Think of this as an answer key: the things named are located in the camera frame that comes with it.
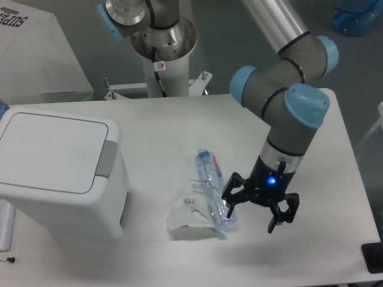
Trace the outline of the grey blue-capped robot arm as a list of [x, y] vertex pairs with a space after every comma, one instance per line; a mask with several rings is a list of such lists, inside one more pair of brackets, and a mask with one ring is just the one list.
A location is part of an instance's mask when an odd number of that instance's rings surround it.
[[[208, 151], [196, 157], [200, 181], [213, 223], [227, 227], [236, 205], [251, 202], [272, 212], [268, 232], [291, 223], [299, 196], [287, 187], [330, 106], [328, 96], [311, 82], [338, 63], [336, 44], [314, 37], [288, 1], [245, 1], [245, 6], [278, 61], [265, 71], [239, 69], [229, 92], [270, 131], [248, 178], [233, 173], [218, 182], [218, 164]], [[189, 96], [189, 54], [196, 46], [193, 24], [180, 15], [178, 1], [103, 1], [96, 12], [116, 40], [131, 40], [141, 56], [150, 97]]]

